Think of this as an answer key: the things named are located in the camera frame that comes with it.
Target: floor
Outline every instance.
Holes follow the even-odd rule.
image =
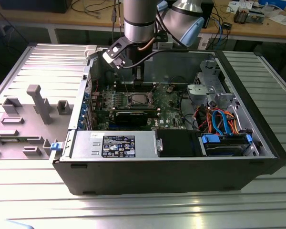
[[[26,48],[25,41],[13,31],[13,28],[5,28],[6,36],[0,37],[0,83],[9,73],[15,62],[21,55],[21,52]],[[17,30],[29,41],[33,43],[50,43],[48,33],[43,28],[26,28],[17,27]],[[79,31],[79,30],[58,30],[58,36],[61,43],[65,44],[97,44],[108,45],[111,40],[111,33],[104,31]],[[192,46],[198,47],[199,39]],[[273,66],[277,69],[281,59],[286,52],[286,45],[279,43],[264,42],[258,44],[256,42],[228,41],[226,45],[218,47],[219,50],[235,50],[261,53]],[[286,81],[286,66],[281,71],[282,78]]]

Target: black box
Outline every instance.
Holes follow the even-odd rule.
[[[203,25],[204,29],[208,26],[213,7],[214,7],[214,2],[212,0],[202,0],[201,9],[203,11],[202,17],[204,18],[204,25]]]
[[[4,10],[30,10],[65,13],[72,0],[0,0]]]

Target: label sticker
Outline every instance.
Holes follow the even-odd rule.
[[[103,138],[105,133],[100,133],[100,132],[93,132],[90,135],[90,138]]]
[[[103,136],[102,157],[135,157],[134,136]]]

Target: wooden table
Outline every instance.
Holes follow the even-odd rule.
[[[227,13],[227,5],[230,2],[229,0],[215,0],[216,8],[219,12],[219,15],[223,18],[225,22],[231,23],[232,29],[229,35],[231,40],[247,40],[247,41],[261,41],[261,42],[281,42],[286,43],[286,26],[281,25],[277,22],[265,18],[263,24],[255,23],[245,23],[238,24],[234,23],[233,17],[234,14]],[[218,32],[217,27],[215,26],[214,21],[210,21],[206,29],[202,29],[202,39],[201,43],[206,43],[214,34]]]
[[[101,2],[102,0],[85,0],[86,5]],[[234,15],[231,13],[226,13],[226,7],[223,6],[225,4],[228,4],[229,0],[215,0],[215,2],[219,14],[224,19],[224,21],[233,24],[229,39],[286,43],[286,26],[271,21],[269,19],[265,19],[263,24],[234,23]],[[100,6],[90,7],[90,10],[96,10],[110,5],[113,5],[113,0],[108,0]],[[83,11],[81,2],[75,4],[74,7],[78,10]],[[89,31],[111,31],[112,29],[112,7],[100,11],[99,19],[90,16],[86,13],[76,12],[72,9],[68,9],[65,14],[19,10],[2,10],[1,7],[0,11],[15,26],[46,28],[49,32],[49,36],[52,43],[59,43],[59,39],[55,32],[56,29],[75,29]],[[0,24],[8,23],[0,16]],[[115,31],[119,31],[118,23],[116,23],[115,26]],[[217,32],[218,29],[216,28],[214,22],[210,21],[208,27],[206,29],[201,30],[199,36],[202,37],[202,39],[200,41],[199,48],[204,49],[206,47],[207,41]]]

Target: workbench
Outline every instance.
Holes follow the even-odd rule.
[[[84,50],[84,45],[29,46],[2,82],[0,103],[15,94],[25,102],[27,85],[38,83],[51,104],[60,99],[74,104],[68,92],[79,88]],[[263,57],[224,54],[286,151],[286,92],[281,89],[286,91],[286,84]],[[58,92],[66,98],[55,97]],[[35,229],[286,228],[286,166],[240,191],[74,196],[47,159],[0,160],[0,219]]]
[[[101,3],[101,0],[86,0],[85,4]],[[247,40],[261,42],[281,42],[286,43],[286,26],[276,23],[272,20],[265,19],[263,24],[237,24],[233,22],[233,14],[226,13],[224,5],[229,3],[229,0],[215,0],[219,15],[224,21],[233,24],[230,40]],[[101,6],[91,7],[89,9],[100,9],[113,4],[113,1],[107,1]],[[83,10],[82,4],[79,2],[74,5],[74,8]],[[97,19],[86,13],[76,12],[71,8],[65,14],[49,13],[49,12],[32,12],[19,10],[2,10],[1,13],[15,26],[41,27],[46,28],[49,32],[49,37],[52,43],[59,43],[59,38],[56,29],[72,29],[86,31],[111,31],[112,8],[107,8],[100,11],[100,18]],[[0,24],[8,25],[8,23],[0,16]],[[119,23],[115,24],[115,31],[119,31]],[[199,37],[201,41],[199,49],[205,49],[208,40],[217,34],[213,21],[210,21],[206,29],[202,29]]]

